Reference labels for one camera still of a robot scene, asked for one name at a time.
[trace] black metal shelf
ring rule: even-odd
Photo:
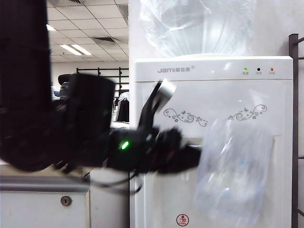
[[[117,76],[103,76],[102,72],[106,71],[113,71],[113,70],[118,70],[118,75]],[[120,94],[122,92],[125,92],[125,89],[122,89],[122,85],[128,85],[128,82],[122,82],[122,78],[128,78],[128,75],[122,75],[123,70],[129,70],[129,68],[76,68],[76,72],[79,73],[80,71],[97,71],[97,75],[105,78],[118,78],[119,82],[115,83],[119,85],[119,89],[115,90],[115,92],[118,92],[118,96],[115,96],[114,98],[119,98]]]
[[[293,168],[292,168],[292,220],[291,227],[298,228],[298,214],[304,217],[304,213],[299,206],[299,43],[304,41],[304,37],[299,39],[299,34],[289,35],[289,56],[293,58],[294,70],[294,121],[293,121]]]

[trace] ceiling light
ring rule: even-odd
[[[47,24],[47,30],[48,31],[56,31],[56,29],[54,29],[52,26]]]
[[[92,55],[90,52],[88,52],[83,47],[79,46],[78,44],[72,44],[72,46],[75,47],[77,50],[81,51],[82,53],[84,53],[87,56],[91,56]]]
[[[69,52],[73,53],[74,55],[80,56],[81,53],[79,53],[78,51],[76,51],[75,49],[72,49],[71,47],[69,47],[68,45],[64,44],[64,45],[60,45],[62,48],[64,48],[65,50],[68,50]]]

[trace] white wall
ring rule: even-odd
[[[139,24],[140,0],[129,2],[129,57],[130,81],[133,80],[133,63],[137,58],[158,57],[159,53],[148,44]],[[303,0],[257,0],[255,13],[255,35],[251,49],[255,56],[287,56],[288,35],[304,36]],[[304,56],[304,44],[299,54]],[[299,66],[299,154],[304,155],[304,62]],[[299,208],[304,210],[304,161],[299,169]],[[299,228],[304,219],[299,216]]]
[[[51,63],[51,80],[53,85],[59,89],[58,76],[76,72],[76,68],[116,68],[128,67],[129,62],[79,62],[79,63]]]

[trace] green led light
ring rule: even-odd
[[[128,142],[128,141],[125,141],[125,142],[122,144],[122,150],[126,149],[128,146],[129,146],[129,142]]]

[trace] air vent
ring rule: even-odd
[[[125,22],[127,23],[127,25],[129,25],[129,7],[127,4],[118,4],[118,9],[121,12],[123,19],[125,20]]]
[[[103,41],[105,42],[110,42],[110,43],[115,43],[115,41],[111,37],[96,37],[92,38],[96,43],[101,43]]]
[[[54,7],[59,6],[81,6],[85,0],[48,0]]]

